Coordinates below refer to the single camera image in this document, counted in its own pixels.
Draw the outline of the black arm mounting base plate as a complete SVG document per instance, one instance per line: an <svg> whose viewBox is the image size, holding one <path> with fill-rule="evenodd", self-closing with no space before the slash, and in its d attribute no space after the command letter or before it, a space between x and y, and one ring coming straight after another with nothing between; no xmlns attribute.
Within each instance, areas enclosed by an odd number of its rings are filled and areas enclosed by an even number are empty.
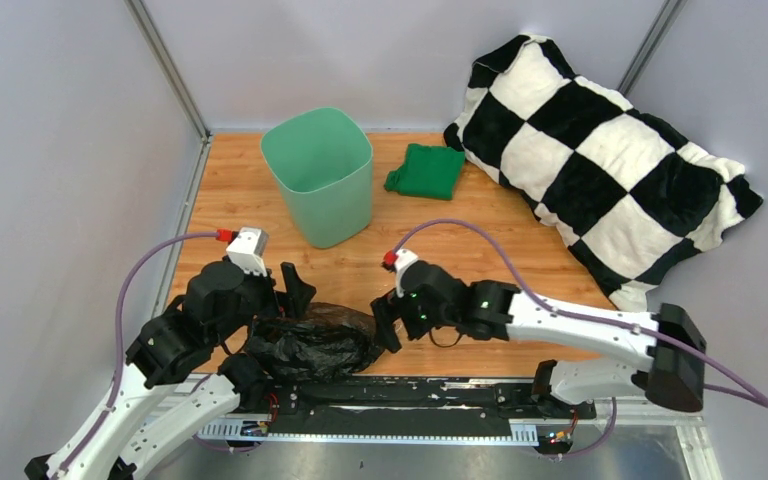
<svg viewBox="0 0 768 480"><path fill-rule="evenodd" d="M267 416L267 426L280 414L314 407L440 408L479 407L504 418L593 420L596 409L585 402L575 407L540 400L524 378L355 376L334 383L280 384L269 379L259 402L232 412Z"/></svg>

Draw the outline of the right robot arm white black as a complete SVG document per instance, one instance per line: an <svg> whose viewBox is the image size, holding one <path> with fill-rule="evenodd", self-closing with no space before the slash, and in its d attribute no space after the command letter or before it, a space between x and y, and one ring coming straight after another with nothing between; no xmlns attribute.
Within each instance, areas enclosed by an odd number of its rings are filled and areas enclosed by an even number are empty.
<svg viewBox="0 0 768 480"><path fill-rule="evenodd" d="M621 313L541 298L505 282L465 284L423 260L398 261L392 269L394 288L371 303L378 341L391 352L401 347L396 321L411 340L452 327L476 340L567 345L598 357L539 364L530 393L544 417L589 400L638 394L673 411L703 408L705 364L691 352L705 352L707 342L680 306Z"/></svg>

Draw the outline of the green plastic trash bin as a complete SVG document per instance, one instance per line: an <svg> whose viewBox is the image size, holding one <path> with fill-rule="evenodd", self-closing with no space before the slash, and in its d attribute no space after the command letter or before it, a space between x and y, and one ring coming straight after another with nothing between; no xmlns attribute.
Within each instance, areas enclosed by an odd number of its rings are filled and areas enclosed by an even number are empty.
<svg viewBox="0 0 768 480"><path fill-rule="evenodd" d="M266 132L260 150L310 245L334 247L369 225L373 147L346 113L323 107L297 115Z"/></svg>

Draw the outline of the black plastic trash bag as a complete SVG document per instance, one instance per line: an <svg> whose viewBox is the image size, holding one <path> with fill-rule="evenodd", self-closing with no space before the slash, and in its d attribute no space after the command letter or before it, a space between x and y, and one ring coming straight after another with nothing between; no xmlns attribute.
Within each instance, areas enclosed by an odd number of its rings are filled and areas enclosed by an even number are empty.
<svg viewBox="0 0 768 480"><path fill-rule="evenodd" d="M243 351L275 380L331 383L367 369L384 348L376 340L372 316L313 302L299 318L254 321Z"/></svg>

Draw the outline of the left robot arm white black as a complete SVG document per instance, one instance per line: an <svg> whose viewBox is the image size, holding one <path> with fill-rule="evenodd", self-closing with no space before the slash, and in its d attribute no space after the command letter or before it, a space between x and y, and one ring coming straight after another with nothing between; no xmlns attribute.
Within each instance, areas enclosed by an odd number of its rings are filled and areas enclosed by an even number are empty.
<svg viewBox="0 0 768 480"><path fill-rule="evenodd" d="M103 401L66 446L31 459L30 479L143 479L214 418L258 411L266 376L245 353L230 355L218 373L151 423L146 417L206 363L214 349L255 320L298 319L316 294L294 264L281 265L278 291L268 270L246 271L224 258L202 268L163 313L146 322L127 348L114 399Z"/></svg>

